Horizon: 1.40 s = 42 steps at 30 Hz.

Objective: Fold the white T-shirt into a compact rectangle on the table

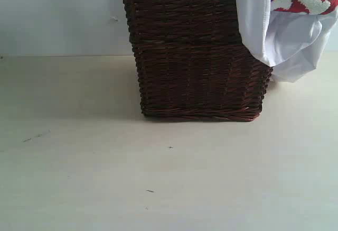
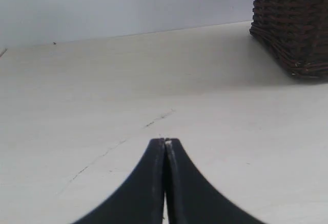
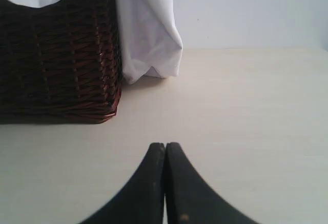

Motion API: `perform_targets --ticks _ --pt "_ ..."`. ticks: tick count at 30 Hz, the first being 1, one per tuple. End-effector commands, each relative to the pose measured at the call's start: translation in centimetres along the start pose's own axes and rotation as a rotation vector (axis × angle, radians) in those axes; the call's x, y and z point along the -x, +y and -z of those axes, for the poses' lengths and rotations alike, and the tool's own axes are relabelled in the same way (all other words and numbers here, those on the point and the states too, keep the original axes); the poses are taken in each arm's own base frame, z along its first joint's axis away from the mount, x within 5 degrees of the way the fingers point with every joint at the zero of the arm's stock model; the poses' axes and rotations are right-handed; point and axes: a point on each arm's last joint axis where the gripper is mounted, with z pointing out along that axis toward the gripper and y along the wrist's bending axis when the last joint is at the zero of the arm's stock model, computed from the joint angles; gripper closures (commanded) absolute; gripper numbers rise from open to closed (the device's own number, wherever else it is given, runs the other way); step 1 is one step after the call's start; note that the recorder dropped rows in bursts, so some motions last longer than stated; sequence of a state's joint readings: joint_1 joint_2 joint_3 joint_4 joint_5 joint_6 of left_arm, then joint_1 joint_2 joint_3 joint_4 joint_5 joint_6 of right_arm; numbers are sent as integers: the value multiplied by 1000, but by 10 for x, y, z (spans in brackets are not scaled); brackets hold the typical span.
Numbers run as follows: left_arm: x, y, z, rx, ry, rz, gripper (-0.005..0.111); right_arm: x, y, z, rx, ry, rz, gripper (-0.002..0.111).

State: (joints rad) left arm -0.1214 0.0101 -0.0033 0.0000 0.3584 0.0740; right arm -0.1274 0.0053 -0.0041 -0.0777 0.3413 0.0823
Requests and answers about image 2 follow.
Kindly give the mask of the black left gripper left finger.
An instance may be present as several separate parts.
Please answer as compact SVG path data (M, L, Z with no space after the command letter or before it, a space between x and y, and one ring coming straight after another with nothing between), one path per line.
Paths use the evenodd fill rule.
M165 140L150 140L140 161L120 187L76 223L162 223L164 164Z

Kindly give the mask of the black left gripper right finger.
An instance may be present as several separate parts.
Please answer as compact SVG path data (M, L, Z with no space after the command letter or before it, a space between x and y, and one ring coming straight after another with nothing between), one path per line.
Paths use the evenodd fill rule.
M165 140L164 186L169 223L263 223L244 211L201 174L177 138Z

